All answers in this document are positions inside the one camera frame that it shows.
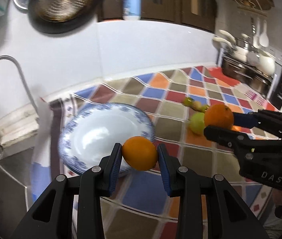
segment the white ladle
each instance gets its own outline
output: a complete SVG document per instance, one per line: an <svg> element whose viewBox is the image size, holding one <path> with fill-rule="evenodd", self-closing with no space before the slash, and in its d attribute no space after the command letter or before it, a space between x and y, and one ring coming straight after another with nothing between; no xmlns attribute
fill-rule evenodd
<svg viewBox="0 0 282 239"><path fill-rule="evenodd" d="M259 38L259 43L263 47L268 47L270 45L270 41L268 39L266 32L267 32L267 22L266 22L266 20L264 20L263 32L262 32L262 34L260 35L260 38Z"/></svg>

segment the bottle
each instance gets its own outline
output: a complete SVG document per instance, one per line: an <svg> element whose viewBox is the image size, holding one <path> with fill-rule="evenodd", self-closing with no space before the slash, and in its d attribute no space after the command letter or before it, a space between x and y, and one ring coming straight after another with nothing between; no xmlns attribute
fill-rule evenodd
<svg viewBox="0 0 282 239"><path fill-rule="evenodd" d="M141 18L141 0L123 0L123 19L137 21Z"/></svg>

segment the wall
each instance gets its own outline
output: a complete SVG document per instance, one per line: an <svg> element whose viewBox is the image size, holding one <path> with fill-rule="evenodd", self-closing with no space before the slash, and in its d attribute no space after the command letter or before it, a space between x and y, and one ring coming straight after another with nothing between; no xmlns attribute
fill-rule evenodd
<svg viewBox="0 0 282 239"><path fill-rule="evenodd" d="M65 35L35 31L11 1L0 18L0 55L15 57L35 97L123 72L181 63L213 63L213 34L151 21L95 19ZM28 104L17 70L0 61L0 118Z"/></svg>
<svg viewBox="0 0 282 239"><path fill-rule="evenodd" d="M273 0L275 7L268 11L267 18L260 17L261 25L263 19L267 20L268 37L270 46L282 52L282 0ZM237 8L237 4L231 0L217 0L218 18L216 24L216 34L222 28L229 31L233 36L240 37L241 33L252 35L251 14Z"/></svg>

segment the red tile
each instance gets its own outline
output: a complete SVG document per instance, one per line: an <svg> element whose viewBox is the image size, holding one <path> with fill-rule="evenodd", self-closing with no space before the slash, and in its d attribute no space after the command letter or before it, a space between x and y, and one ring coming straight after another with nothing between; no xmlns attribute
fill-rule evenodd
<svg viewBox="0 0 282 239"><path fill-rule="evenodd" d="M199 66L199 67L196 67L196 69L199 70L201 73L203 73L203 67L204 66Z"/></svg>
<svg viewBox="0 0 282 239"><path fill-rule="evenodd" d="M177 227L177 223L166 223L160 239L175 239Z"/></svg>
<svg viewBox="0 0 282 239"><path fill-rule="evenodd" d="M251 105L246 100L237 98L242 107L252 110Z"/></svg>
<svg viewBox="0 0 282 239"><path fill-rule="evenodd" d="M113 90L104 85L100 85L100 87L90 100L96 103L107 103L114 95L115 92Z"/></svg>
<svg viewBox="0 0 282 239"><path fill-rule="evenodd" d="M214 78L217 78L232 87L240 84L240 81L237 81L233 78L225 76L222 72L221 67L215 67L215 68L209 69L209 72L210 72L210 75L213 76Z"/></svg>
<svg viewBox="0 0 282 239"><path fill-rule="evenodd" d="M212 79L212 78L207 78L207 77L205 77L205 76L204 76L204 81L205 81L205 82L209 82L209 83L216 84L215 79Z"/></svg>
<svg viewBox="0 0 282 239"><path fill-rule="evenodd" d="M190 67L190 68L183 68L183 69L181 69L184 73L186 73L187 75L189 75L190 74L190 72L191 72L191 70L192 70L192 68Z"/></svg>
<svg viewBox="0 0 282 239"><path fill-rule="evenodd" d="M220 101L217 101L217 100L210 99L210 105L212 106L214 104L223 104L224 105L224 102L220 102Z"/></svg>
<svg viewBox="0 0 282 239"><path fill-rule="evenodd" d="M182 103L185 98L185 93L169 91L166 96L167 101Z"/></svg>

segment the metal screw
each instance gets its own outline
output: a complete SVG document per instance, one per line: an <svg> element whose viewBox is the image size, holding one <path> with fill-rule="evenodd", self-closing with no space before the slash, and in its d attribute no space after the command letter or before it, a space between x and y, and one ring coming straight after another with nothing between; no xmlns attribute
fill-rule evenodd
<svg viewBox="0 0 282 239"><path fill-rule="evenodd" d="M252 160L253 159L253 154L252 153L247 153L246 155L245 155L245 158L247 159L247 160Z"/></svg>
<svg viewBox="0 0 282 239"><path fill-rule="evenodd" d="M92 172L99 172L99 171L101 171L101 167L100 166L92 167Z"/></svg>
<svg viewBox="0 0 282 239"><path fill-rule="evenodd" d="M180 167L179 167L179 171L180 171L180 172L187 172L187 171L188 171L188 168L185 167L185 166L180 166Z"/></svg>
<svg viewBox="0 0 282 239"><path fill-rule="evenodd" d="M65 176L62 175L62 174L60 174L60 175L57 176L57 181L58 181L58 182L62 182L62 181L64 181L64 179L65 179Z"/></svg>
<svg viewBox="0 0 282 239"><path fill-rule="evenodd" d="M219 182L221 182L221 181L224 180L224 177L223 177L223 175L221 175L221 174L216 174L214 177L215 177L215 179L216 179L217 181L219 181Z"/></svg>

